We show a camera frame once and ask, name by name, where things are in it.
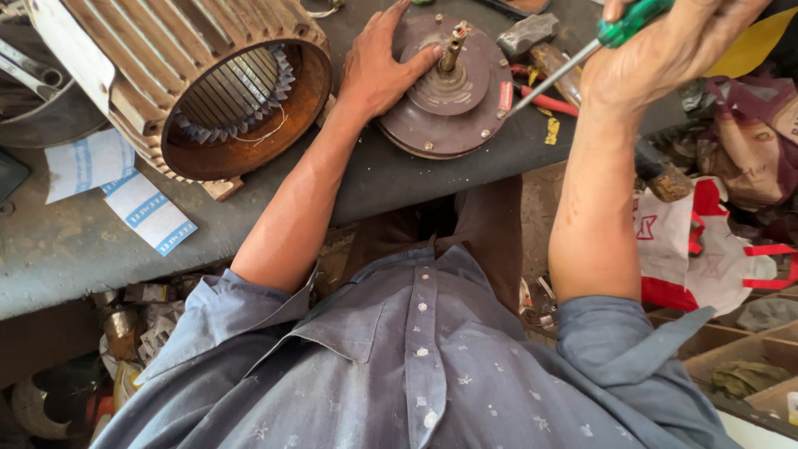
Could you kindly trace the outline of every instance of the yellow tape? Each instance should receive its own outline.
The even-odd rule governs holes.
[[[743,34],[737,36],[721,60],[704,76],[726,75],[736,78],[750,73],[764,62],[773,47],[779,43],[796,12],[798,6],[749,26]]]
[[[535,82],[535,79],[538,77],[540,70],[537,70],[534,66],[527,66],[527,72],[529,72],[529,79],[527,81],[527,86],[532,87],[532,83]]]
[[[538,111],[549,116],[549,121],[547,125],[548,134],[546,135],[545,143],[548,145],[553,145],[557,143],[557,133],[559,133],[559,120],[554,118],[554,114],[552,114],[551,111],[548,109],[541,108],[538,106]]]

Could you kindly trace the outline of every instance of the brass shaft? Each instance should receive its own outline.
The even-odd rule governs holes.
[[[457,56],[460,55],[460,50],[463,48],[463,42],[465,42],[469,30],[468,22],[465,20],[454,27],[452,34],[449,36],[449,42],[444,50],[444,55],[438,63],[440,71],[449,74],[454,70],[455,64],[457,63]]]

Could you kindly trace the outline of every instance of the gray workbench surface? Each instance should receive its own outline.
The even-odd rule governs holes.
[[[347,0],[345,8],[319,20],[330,40],[336,85],[353,39],[374,12],[392,2]],[[302,3],[308,10],[329,8],[323,0]],[[553,0],[549,11],[563,24],[555,44],[575,53],[595,36],[600,10],[588,0]],[[512,25],[510,19],[473,0],[411,6],[408,16],[436,13],[467,19],[494,36]],[[370,125],[355,146],[332,225],[562,161],[571,146],[575,120],[555,116],[561,121],[555,145],[543,143],[547,118],[528,108],[508,120],[483,148],[451,161],[413,157]],[[653,108],[646,128],[660,129],[682,119],[678,102],[665,102]],[[199,227],[166,257],[114,214],[99,189],[45,205],[49,180],[44,152],[11,150],[31,175],[9,198],[16,212],[0,218],[0,320],[234,255],[317,132],[312,129],[284,154],[245,175],[246,185],[222,203],[212,200],[200,185],[169,180],[138,161],[138,169]]]

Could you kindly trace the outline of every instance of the man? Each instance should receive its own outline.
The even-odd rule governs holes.
[[[628,2],[608,0],[605,19]],[[324,128],[94,447],[737,447],[672,357],[711,311],[654,332],[640,307],[632,145],[646,106],[701,76],[766,0],[677,0],[587,63],[549,248],[557,352],[525,341],[508,295],[519,249],[501,244],[519,241],[517,179],[459,196],[460,223],[437,241],[416,242],[412,219],[364,222],[357,272],[308,311],[358,134],[440,57],[391,58],[408,5],[355,39]]]

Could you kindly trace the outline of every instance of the hammer head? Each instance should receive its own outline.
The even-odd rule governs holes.
[[[510,62],[519,61],[529,49],[541,42],[549,42],[559,33],[559,19],[552,13],[533,15],[499,34],[496,44]]]

